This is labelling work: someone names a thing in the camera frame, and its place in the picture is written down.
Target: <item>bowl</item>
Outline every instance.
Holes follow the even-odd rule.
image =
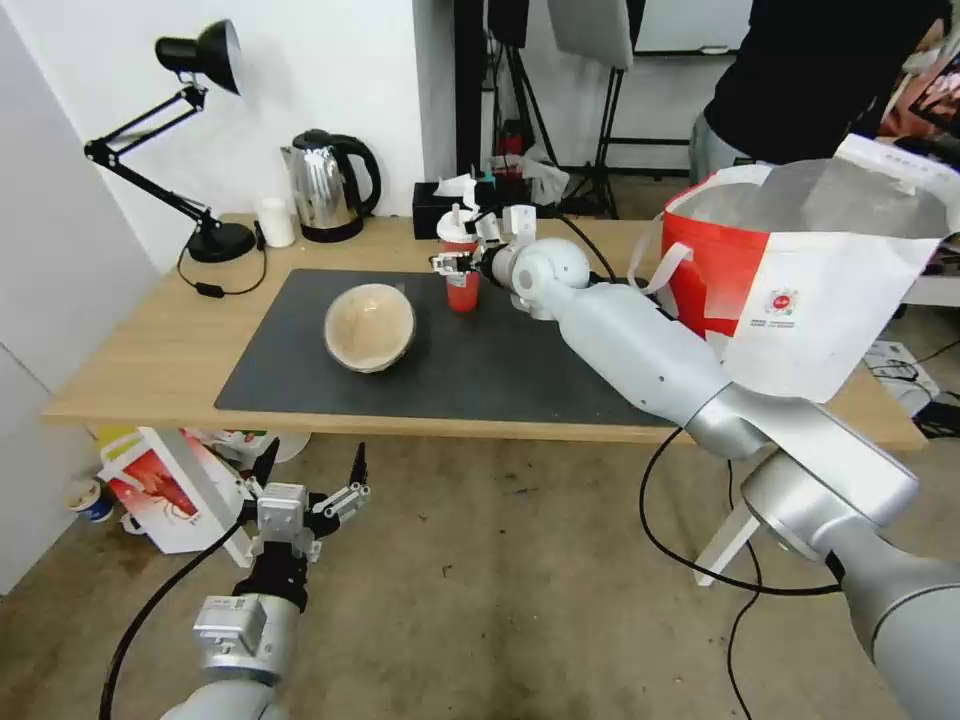
[[[413,306],[390,285],[357,285],[338,295],[323,321],[334,359],[350,370],[374,373],[393,365],[410,347]]]

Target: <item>logo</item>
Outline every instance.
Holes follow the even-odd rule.
[[[772,315],[793,315],[797,308],[797,291],[784,288],[770,293],[766,311]]]

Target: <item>lamp base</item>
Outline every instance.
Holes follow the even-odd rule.
[[[239,223],[221,223],[220,227],[199,227],[187,242],[187,251],[197,262],[217,263],[235,260],[253,250],[257,239],[253,230]]]

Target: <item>electric kettle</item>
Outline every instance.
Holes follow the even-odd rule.
[[[339,242],[363,229],[363,218],[380,199],[380,167],[370,148],[349,135],[307,130],[280,148],[303,236],[316,242]],[[363,160],[373,188],[360,198],[349,155]]]

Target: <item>desk lamp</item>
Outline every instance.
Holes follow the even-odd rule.
[[[203,110],[207,88],[197,82],[198,75],[206,75],[224,90],[235,95],[240,94],[237,86],[240,69],[237,33],[233,23],[220,20],[206,28],[196,40],[160,38],[154,50],[160,64],[176,73],[183,83],[183,88],[169,100],[147,110],[113,132],[91,140],[84,146],[84,152],[87,158],[97,165],[133,183],[193,220],[197,227],[190,236],[186,249],[194,260],[204,263],[233,260],[253,249],[256,244],[254,234],[249,228],[237,223],[220,222],[211,215],[208,206],[160,187],[124,165],[121,159],[134,148]],[[181,101],[190,106],[182,114],[145,132],[132,132],[157,113]],[[118,142],[122,143],[122,146],[113,147]]]

